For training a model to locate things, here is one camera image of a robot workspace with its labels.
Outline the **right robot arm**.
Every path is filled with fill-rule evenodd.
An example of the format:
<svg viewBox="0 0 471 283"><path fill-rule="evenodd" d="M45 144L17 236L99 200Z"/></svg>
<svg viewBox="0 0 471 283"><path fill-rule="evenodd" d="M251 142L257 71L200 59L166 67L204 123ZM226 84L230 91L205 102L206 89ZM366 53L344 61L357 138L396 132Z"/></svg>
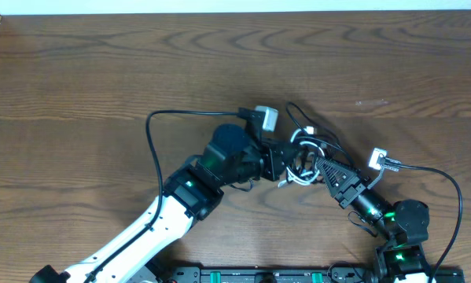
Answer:
<svg viewBox="0 0 471 283"><path fill-rule="evenodd" d="M350 207L385 239L375 249L373 269L366 282L432 282L432 268L421 243L429 239L429 207L418 200L387 202L373 187L376 181L333 159L320 157L315 168L331 197L341 208Z"/></svg>

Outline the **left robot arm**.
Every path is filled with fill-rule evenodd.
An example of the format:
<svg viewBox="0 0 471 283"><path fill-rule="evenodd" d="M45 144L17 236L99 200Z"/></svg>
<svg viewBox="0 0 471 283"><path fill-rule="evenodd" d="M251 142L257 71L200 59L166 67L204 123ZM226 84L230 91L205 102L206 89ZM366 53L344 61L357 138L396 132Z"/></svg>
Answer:
<svg viewBox="0 0 471 283"><path fill-rule="evenodd" d="M300 147L234 124L218 126L195 164L171 175L147 210L106 246L58 273L47 265L31 281L126 282L156 254L204 220L222 188L260 178L277 181Z"/></svg>

